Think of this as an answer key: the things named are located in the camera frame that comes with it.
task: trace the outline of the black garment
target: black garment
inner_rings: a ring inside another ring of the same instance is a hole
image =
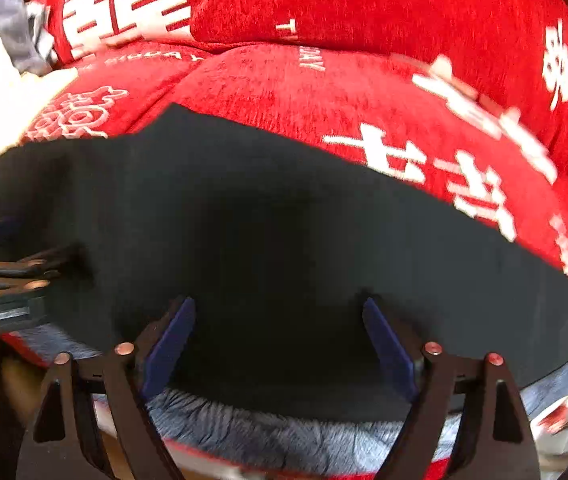
[[[1,258],[71,241],[52,319],[107,350],[179,294],[196,327],[174,384],[251,410],[398,420],[361,319],[380,295],[455,354],[497,351],[519,385],[568,361],[568,277],[403,182],[173,105],[136,136],[0,156]]]

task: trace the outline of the screw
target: screw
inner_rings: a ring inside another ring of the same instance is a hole
[[[69,354],[67,354],[66,352],[62,352],[61,354],[58,354],[55,357],[53,362],[56,365],[65,365],[67,362],[69,362],[70,359],[71,359],[71,356]]]
[[[34,282],[29,282],[24,285],[27,290],[34,290],[36,288],[43,288],[49,284],[49,280],[35,280]]]
[[[440,355],[442,353],[442,345],[435,341],[429,341],[424,345],[424,349],[431,355]]]
[[[493,366],[502,366],[504,364],[504,358],[495,352],[491,352],[486,358]]]
[[[117,355],[129,355],[133,353],[135,345],[133,343],[120,343],[115,347],[115,353]]]

